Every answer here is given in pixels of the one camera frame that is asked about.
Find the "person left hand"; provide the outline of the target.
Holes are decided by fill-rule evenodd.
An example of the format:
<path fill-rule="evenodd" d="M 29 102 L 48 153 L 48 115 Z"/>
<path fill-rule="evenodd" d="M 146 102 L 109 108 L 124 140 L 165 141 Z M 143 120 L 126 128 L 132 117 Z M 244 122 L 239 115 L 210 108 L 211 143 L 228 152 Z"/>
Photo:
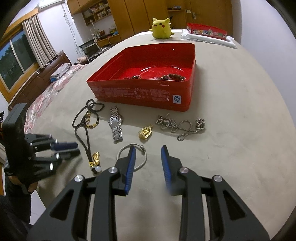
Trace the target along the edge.
<path fill-rule="evenodd" d="M 28 192 L 29 194 L 32 194 L 38 187 L 38 182 L 32 183 L 28 187 L 26 187 L 16 176 L 8 176 L 8 179 L 13 185 L 24 187 L 26 192 Z"/>

